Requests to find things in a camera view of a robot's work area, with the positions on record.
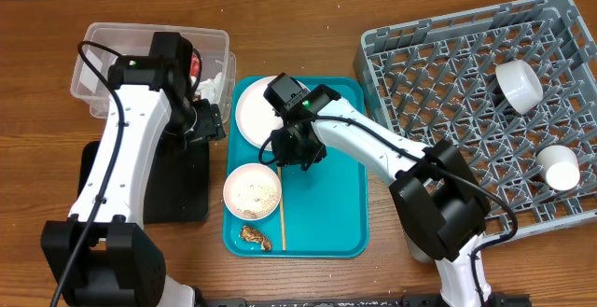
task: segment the wooden stick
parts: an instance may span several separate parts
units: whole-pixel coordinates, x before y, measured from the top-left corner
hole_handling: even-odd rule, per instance
[[[278,167],[278,177],[280,177],[280,184],[282,185],[282,168]],[[282,227],[282,250],[286,251],[286,224],[284,220],[284,192],[280,197],[280,223]]]

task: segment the blue tray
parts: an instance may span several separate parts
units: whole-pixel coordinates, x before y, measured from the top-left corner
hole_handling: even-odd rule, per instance
[[[227,175],[237,167],[257,162],[253,147],[236,126],[236,104],[243,91],[263,77],[248,77],[234,89],[228,146]],[[363,92],[347,77],[297,77],[309,89],[326,84],[338,91],[357,110],[365,111]],[[264,160],[273,158],[270,152]],[[299,166],[282,168],[285,205],[286,250],[282,250],[280,208],[259,221],[246,222],[263,232],[273,243],[270,252],[259,244],[244,242],[239,233],[245,221],[224,209],[222,238],[233,254],[241,257],[352,258],[367,246],[369,239],[367,171],[363,165],[334,149],[307,172]]]

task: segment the wood grain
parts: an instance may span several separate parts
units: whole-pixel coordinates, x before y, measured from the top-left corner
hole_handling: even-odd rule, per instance
[[[76,44],[96,21],[226,30],[237,79],[250,75],[353,77],[371,28],[511,0],[62,0],[0,3],[0,306],[44,306],[56,285],[39,245],[46,220],[76,197],[80,152],[104,123],[69,86]],[[576,0],[597,35],[597,0]],[[227,140],[211,144],[204,223],[149,226],[169,274],[207,298],[399,297],[438,292],[433,265],[412,259],[386,186],[369,181],[370,240],[350,260],[250,259],[221,239]],[[495,291],[530,293],[534,306],[594,306],[597,224],[536,235],[483,254]]]

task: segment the food scrap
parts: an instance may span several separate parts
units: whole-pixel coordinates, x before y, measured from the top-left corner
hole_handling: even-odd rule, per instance
[[[241,239],[245,242],[261,243],[261,250],[263,251],[271,251],[273,249],[273,245],[268,237],[264,236],[259,230],[247,225],[243,226],[241,230]]]

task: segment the red object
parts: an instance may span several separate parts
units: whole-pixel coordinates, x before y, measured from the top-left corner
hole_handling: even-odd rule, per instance
[[[190,61],[190,73],[192,77],[197,77],[199,69],[201,68],[201,60],[197,57],[197,54],[193,53],[193,57]]]

